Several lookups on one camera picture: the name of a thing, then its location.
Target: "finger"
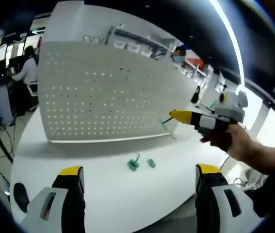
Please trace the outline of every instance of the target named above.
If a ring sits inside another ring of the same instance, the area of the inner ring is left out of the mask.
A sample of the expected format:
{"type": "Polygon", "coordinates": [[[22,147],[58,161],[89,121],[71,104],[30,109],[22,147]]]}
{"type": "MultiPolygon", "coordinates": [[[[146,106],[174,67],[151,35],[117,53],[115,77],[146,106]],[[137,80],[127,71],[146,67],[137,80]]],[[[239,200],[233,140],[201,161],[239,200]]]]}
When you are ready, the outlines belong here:
{"type": "Polygon", "coordinates": [[[202,142],[202,143],[209,142],[211,139],[212,139],[212,135],[209,134],[209,135],[206,135],[206,136],[202,137],[200,139],[200,142],[202,142]]]}
{"type": "Polygon", "coordinates": [[[232,135],[229,132],[225,132],[222,135],[222,140],[218,143],[217,147],[227,152],[232,145],[232,135]]]}
{"type": "Polygon", "coordinates": [[[235,135],[235,134],[238,134],[242,130],[243,130],[243,128],[239,124],[230,124],[227,129],[227,132],[232,135],[235,135]]]}
{"type": "Polygon", "coordinates": [[[220,144],[220,139],[218,137],[215,137],[210,141],[210,145],[212,147],[218,147],[219,144],[220,144]]]}

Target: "white table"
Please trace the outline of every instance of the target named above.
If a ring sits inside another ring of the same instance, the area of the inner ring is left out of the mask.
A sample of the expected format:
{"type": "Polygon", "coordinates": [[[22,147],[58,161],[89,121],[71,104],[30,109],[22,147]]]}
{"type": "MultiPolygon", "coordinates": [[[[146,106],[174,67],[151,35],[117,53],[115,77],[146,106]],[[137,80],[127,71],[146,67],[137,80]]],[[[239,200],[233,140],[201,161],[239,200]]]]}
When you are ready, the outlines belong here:
{"type": "Polygon", "coordinates": [[[13,197],[17,182],[32,200],[51,186],[59,171],[84,168],[87,233],[130,233],[151,225],[181,206],[195,186],[195,165],[220,166],[226,155],[201,144],[193,127],[180,125],[171,136],[131,141],[52,144],[47,142],[39,108],[26,126],[11,173],[11,208],[17,222],[25,214],[13,197]],[[129,159],[140,153],[140,167],[132,172],[129,159]],[[153,159],[150,168],[147,159],[153,159]]]}

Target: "ceiling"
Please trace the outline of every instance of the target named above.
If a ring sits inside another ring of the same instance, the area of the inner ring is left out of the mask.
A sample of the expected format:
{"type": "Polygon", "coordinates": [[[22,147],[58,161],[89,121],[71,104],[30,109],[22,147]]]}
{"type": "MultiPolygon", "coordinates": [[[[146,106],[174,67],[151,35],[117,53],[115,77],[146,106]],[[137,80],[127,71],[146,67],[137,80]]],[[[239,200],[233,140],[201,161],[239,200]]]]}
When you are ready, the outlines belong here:
{"type": "MultiPolygon", "coordinates": [[[[272,93],[275,87],[275,33],[245,0],[218,0],[237,37],[244,65],[245,77],[272,93]]],[[[1,26],[6,33],[30,28],[35,15],[51,12],[57,0],[16,1],[14,7],[19,16],[10,17],[3,24],[7,12],[0,15],[1,26]]],[[[222,20],[209,0],[84,0],[85,4],[99,5],[121,10],[143,18],[190,47],[201,59],[211,64],[215,71],[235,83],[239,83],[238,62],[235,51],[222,20]]],[[[275,18],[275,0],[261,0],[275,18]]]]}

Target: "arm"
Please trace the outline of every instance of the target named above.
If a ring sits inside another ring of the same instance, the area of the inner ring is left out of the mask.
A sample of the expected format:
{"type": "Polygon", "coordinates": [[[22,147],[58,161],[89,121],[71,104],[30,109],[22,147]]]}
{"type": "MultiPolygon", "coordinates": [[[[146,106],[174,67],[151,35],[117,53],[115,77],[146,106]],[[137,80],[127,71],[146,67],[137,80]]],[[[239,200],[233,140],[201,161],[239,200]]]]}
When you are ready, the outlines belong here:
{"type": "Polygon", "coordinates": [[[263,174],[275,169],[275,148],[252,141],[249,153],[240,159],[263,174]]]}
{"type": "MultiPolygon", "coordinates": [[[[228,155],[242,161],[253,169],[269,174],[275,170],[275,148],[266,147],[253,141],[248,133],[238,124],[231,124],[227,130],[231,134],[231,146],[228,148],[228,155]]],[[[210,142],[211,146],[219,147],[226,140],[222,132],[214,131],[210,135],[204,136],[201,142],[210,142]]]]}
{"type": "Polygon", "coordinates": [[[25,78],[25,76],[27,75],[28,72],[28,65],[27,65],[27,61],[24,63],[23,68],[21,70],[21,72],[19,72],[17,75],[13,75],[12,79],[15,81],[19,81],[22,80],[23,78],[25,78]]]}

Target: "white shirt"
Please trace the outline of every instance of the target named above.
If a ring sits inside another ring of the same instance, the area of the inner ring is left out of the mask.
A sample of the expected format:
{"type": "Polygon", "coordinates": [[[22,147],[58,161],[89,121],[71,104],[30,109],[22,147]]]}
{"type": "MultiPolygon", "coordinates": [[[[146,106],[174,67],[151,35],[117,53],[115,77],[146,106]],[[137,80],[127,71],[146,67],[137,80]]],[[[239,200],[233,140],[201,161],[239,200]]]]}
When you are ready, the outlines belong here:
{"type": "Polygon", "coordinates": [[[19,81],[23,79],[23,82],[25,84],[30,84],[37,81],[36,73],[37,73],[36,62],[33,58],[30,58],[24,63],[21,72],[19,72],[16,75],[13,75],[12,79],[15,81],[19,81]]]}

